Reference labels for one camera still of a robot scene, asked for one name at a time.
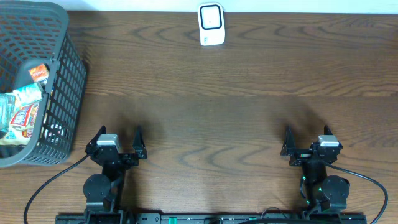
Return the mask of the teal candy packet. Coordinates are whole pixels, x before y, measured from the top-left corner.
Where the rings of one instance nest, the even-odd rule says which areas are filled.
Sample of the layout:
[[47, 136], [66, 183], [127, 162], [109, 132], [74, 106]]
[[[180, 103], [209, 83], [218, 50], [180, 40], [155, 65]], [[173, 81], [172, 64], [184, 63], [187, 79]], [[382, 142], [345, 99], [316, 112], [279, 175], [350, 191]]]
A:
[[12, 93], [1, 93], [1, 130], [7, 129], [11, 119], [16, 97]]

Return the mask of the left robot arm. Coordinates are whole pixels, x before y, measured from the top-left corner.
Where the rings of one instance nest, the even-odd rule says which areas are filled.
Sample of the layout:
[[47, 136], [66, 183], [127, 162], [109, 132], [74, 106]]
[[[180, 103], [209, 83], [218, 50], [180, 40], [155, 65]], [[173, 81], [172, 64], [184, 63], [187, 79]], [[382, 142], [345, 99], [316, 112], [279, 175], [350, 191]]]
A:
[[120, 208], [127, 170], [147, 158], [147, 149], [139, 126], [134, 134], [132, 153], [122, 153], [117, 134], [108, 134], [102, 126], [86, 145], [85, 152], [102, 167], [100, 174], [87, 178], [83, 186], [86, 197], [85, 223], [135, 223], [131, 212]]

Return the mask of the large yellow snack bag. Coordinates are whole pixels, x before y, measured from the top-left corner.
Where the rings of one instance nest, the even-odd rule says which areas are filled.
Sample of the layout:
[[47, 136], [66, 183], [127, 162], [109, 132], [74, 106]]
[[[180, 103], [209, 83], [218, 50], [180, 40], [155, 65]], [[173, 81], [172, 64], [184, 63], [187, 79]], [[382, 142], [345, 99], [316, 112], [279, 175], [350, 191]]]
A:
[[20, 107], [11, 117], [2, 146], [26, 146], [34, 131], [39, 102]]

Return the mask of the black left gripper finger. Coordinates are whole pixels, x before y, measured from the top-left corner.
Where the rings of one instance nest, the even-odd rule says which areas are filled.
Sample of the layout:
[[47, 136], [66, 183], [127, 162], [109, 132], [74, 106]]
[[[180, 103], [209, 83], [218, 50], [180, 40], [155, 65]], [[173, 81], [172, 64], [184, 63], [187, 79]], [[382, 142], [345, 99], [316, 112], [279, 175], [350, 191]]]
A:
[[146, 154], [146, 146], [142, 137], [142, 128], [138, 126], [135, 132], [132, 148], [136, 154]]
[[105, 126], [100, 127], [99, 131], [96, 133], [93, 139], [88, 143], [88, 149], [95, 147], [97, 145], [97, 140], [99, 139], [99, 137], [105, 133], [106, 133], [106, 127]]

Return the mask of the light green snack packet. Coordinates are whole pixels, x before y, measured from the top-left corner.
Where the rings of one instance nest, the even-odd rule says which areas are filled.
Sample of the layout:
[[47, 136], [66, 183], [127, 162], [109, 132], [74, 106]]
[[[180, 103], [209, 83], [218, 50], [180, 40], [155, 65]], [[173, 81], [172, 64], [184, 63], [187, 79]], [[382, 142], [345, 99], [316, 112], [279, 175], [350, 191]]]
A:
[[29, 105], [42, 100], [43, 89], [39, 83], [32, 83], [12, 91], [17, 107]]

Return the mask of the orange candy packet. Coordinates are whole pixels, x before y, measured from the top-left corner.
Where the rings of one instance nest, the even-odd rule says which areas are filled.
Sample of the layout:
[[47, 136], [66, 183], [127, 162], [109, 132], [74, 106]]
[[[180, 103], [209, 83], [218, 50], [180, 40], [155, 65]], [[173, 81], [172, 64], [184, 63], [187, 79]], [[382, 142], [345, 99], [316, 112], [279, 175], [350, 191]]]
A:
[[45, 64], [40, 64], [29, 70], [29, 74], [34, 82], [45, 86], [49, 78], [49, 71]]

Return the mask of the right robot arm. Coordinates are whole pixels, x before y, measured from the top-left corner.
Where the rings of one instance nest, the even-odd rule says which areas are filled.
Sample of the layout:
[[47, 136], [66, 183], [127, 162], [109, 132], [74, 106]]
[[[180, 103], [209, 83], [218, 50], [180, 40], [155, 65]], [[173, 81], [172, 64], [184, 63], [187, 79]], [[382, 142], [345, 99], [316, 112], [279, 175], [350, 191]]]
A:
[[289, 165], [302, 168], [300, 193], [307, 201], [307, 209], [303, 212], [309, 220], [320, 214], [339, 215], [346, 209], [350, 183], [337, 175], [328, 175], [326, 167], [337, 160], [343, 146], [333, 135], [328, 126], [318, 140], [310, 147], [299, 149], [295, 145], [294, 135], [286, 128], [281, 156], [289, 156]]

